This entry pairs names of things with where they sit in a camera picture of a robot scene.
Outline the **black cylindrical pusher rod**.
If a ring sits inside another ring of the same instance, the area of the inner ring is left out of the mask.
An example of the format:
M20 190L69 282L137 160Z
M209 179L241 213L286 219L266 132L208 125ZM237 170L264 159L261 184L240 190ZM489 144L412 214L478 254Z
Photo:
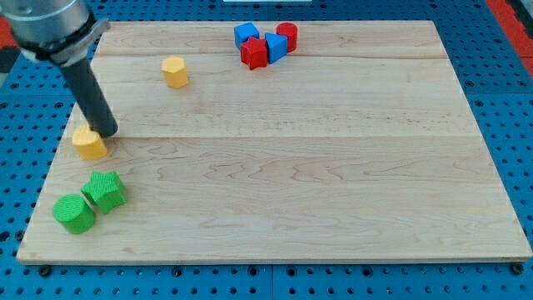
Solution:
M61 67L60 72L75 97L90 129L99 133L102 138L113 136L118 130L117 121L103 95L89 61L83 58L70 66Z

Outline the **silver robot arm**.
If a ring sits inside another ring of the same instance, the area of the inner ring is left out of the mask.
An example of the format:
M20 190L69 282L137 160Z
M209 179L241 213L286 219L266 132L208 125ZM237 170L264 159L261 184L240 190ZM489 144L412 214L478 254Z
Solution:
M1 15L31 61L58 66L91 130L103 138L118 125L87 59L88 49L110 28L84 0L1 0Z

